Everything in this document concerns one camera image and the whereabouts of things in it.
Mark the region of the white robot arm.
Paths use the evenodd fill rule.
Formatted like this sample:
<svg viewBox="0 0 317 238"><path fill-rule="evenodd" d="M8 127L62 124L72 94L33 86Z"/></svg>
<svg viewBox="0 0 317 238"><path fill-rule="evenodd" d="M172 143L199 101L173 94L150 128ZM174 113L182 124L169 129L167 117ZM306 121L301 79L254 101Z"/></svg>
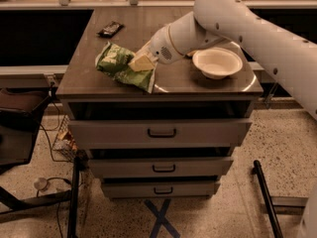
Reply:
<svg viewBox="0 0 317 238"><path fill-rule="evenodd" d="M317 119L317 45L260 18L241 0L195 0L193 11L159 29L130 67L149 70L225 40L246 51Z"/></svg>

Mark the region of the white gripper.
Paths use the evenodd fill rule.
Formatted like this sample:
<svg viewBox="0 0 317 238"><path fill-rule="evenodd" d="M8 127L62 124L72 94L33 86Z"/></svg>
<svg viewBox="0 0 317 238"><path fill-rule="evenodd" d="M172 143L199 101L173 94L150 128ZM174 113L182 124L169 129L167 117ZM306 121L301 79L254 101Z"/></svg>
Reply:
<svg viewBox="0 0 317 238"><path fill-rule="evenodd" d="M170 25L159 29L137 52L136 55L151 51L160 63L170 64L183 58L173 46L169 34ZM129 67L133 71L152 70L155 65L146 55L135 57L129 62Z"/></svg>

